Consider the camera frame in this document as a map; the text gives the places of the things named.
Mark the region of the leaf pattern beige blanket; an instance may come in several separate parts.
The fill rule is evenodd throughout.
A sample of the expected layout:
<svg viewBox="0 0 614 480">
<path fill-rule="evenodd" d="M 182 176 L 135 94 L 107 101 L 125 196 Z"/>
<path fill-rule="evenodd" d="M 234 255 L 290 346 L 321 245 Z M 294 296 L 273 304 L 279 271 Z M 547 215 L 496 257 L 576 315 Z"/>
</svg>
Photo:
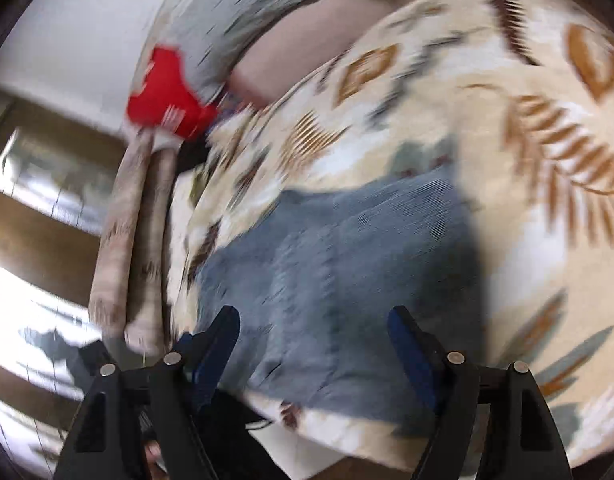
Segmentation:
<svg viewBox="0 0 614 480">
<path fill-rule="evenodd" d="M 450 351 L 525 362 L 581 465 L 614 450 L 614 7 L 419 0 L 177 182 L 174 337 L 241 318 L 222 387 L 337 452 L 415 467 L 433 413 L 393 307 Z"/>
</svg>

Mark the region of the red paper shopping bag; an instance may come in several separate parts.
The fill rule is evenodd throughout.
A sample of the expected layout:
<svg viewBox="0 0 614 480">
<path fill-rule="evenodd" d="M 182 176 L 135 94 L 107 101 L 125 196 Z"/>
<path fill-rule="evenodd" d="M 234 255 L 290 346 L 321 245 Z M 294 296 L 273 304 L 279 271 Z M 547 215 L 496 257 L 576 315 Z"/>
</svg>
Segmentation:
<svg viewBox="0 0 614 480">
<path fill-rule="evenodd" d="M 161 128 L 194 140 L 215 122 L 218 108 L 202 103 L 188 87 L 179 50 L 156 46 L 140 90 L 129 96 L 126 116 L 136 126 Z"/>
</svg>

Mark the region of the striped rolled bedding lower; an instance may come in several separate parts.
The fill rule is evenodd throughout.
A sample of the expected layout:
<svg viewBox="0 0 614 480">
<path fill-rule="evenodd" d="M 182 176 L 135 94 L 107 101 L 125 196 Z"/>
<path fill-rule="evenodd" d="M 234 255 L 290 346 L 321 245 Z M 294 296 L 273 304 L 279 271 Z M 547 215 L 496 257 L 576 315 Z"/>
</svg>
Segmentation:
<svg viewBox="0 0 614 480">
<path fill-rule="evenodd" d="M 158 356 L 165 348 L 164 240 L 177 157 L 174 148 L 152 154 L 132 247 L 124 336 L 127 347 L 144 356 Z"/>
</svg>

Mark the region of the pink brown headboard cushion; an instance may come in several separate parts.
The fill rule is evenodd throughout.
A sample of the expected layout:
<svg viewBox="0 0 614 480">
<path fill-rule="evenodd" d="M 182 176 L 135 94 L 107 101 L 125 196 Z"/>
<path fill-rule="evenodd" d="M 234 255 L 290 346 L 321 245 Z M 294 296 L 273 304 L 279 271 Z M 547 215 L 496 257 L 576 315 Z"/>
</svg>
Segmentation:
<svg viewBox="0 0 614 480">
<path fill-rule="evenodd" d="M 235 64 L 229 89 L 264 107 L 324 63 L 343 53 L 397 0 L 316 0 L 286 14 Z"/>
</svg>

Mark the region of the striped rolled bedding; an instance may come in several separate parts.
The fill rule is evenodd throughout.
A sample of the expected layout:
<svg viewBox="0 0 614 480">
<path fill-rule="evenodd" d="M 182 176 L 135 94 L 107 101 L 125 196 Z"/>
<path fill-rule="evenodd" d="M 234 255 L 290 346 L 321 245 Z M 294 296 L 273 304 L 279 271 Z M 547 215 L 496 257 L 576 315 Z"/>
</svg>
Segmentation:
<svg viewBox="0 0 614 480">
<path fill-rule="evenodd" d="M 124 336 L 127 347 L 144 356 L 158 356 L 165 348 L 164 240 L 177 157 L 174 148 L 152 154 L 132 247 Z"/>
<path fill-rule="evenodd" d="M 153 141 L 154 133 L 141 129 L 128 144 L 100 236 L 88 312 L 90 321 L 106 336 L 120 336 L 126 324 L 132 247 Z"/>
</svg>

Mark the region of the blue denim jeans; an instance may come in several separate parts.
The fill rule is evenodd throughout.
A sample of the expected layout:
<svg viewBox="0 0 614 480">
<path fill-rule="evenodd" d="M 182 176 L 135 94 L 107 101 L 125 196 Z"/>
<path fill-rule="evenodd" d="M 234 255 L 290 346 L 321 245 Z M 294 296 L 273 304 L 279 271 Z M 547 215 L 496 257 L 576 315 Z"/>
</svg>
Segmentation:
<svg viewBox="0 0 614 480">
<path fill-rule="evenodd" d="M 448 170 L 335 193 L 285 191 L 195 278 L 197 328 L 240 314 L 222 389 L 245 390 L 426 434 L 387 333 L 406 307 L 449 350 L 484 355 L 482 271 L 470 213 Z"/>
</svg>

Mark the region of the grey quilted pillow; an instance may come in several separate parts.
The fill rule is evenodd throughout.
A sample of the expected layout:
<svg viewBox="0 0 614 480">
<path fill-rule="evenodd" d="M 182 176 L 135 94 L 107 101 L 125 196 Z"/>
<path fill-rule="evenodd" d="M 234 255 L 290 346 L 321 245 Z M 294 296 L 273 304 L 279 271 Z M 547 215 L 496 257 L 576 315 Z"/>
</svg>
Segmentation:
<svg viewBox="0 0 614 480">
<path fill-rule="evenodd" d="M 158 41 L 179 49 L 185 81 L 201 101 L 208 102 L 255 39 L 310 1 L 182 0 Z"/>
</svg>

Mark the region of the striped rolled bedding upper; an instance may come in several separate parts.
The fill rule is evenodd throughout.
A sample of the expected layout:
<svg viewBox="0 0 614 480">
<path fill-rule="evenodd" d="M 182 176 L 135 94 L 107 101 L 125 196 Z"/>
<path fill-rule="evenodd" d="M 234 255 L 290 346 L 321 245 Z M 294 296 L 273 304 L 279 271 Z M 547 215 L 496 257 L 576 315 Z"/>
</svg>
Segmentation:
<svg viewBox="0 0 614 480">
<path fill-rule="evenodd" d="M 153 141 L 154 133 L 141 129 L 128 144 L 100 236 L 88 312 L 90 321 L 106 336 L 120 336 L 126 324 L 132 247 Z"/>
</svg>

